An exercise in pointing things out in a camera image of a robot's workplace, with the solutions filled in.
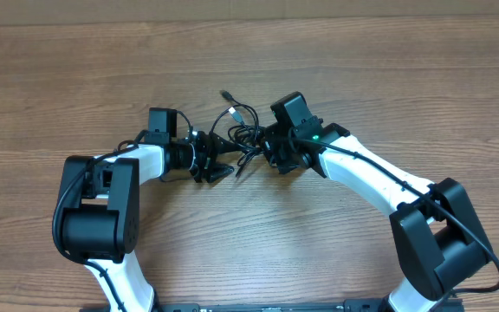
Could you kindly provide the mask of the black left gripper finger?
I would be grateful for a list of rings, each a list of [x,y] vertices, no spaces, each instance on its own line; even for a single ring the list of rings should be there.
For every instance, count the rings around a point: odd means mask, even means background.
[[[216,133],[210,133],[210,138],[212,150],[216,153],[232,153],[239,150],[239,146],[236,143],[226,140]]]
[[[207,169],[205,179],[208,183],[214,183],[225,178],[234,172],[234,167],[222,163],[217,163]]]

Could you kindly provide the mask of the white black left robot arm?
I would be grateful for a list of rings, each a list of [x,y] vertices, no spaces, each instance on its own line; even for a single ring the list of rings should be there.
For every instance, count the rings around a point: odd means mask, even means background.
[[[181,112],[152,107],[148,126],[111,153],[70,156],[52,221],[56,249],[92,272],[109,311],[158,311],[159,299],[145,279],[134,252],[139,239],[139,189],[171,170],[187,171],[201,183],[231,174],[217,156],[237,146],[215,133],[188,131],[177,136]]]

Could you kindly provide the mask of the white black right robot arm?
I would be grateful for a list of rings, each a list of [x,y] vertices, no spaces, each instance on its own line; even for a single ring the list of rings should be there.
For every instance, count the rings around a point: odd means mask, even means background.
[[[304,96],[288,94],[271,105],[276,121],[264,130],[267,160],[282,174],[312,169],[359,194],[390,221],[403,281],[381,299],[348,299],[345,311],[461,311],[460,283],[489,263],[486,232],[464,187],[405,172],[365,148],[344,127],[324,125]],[[491,293],[496,285],[471,288]]]

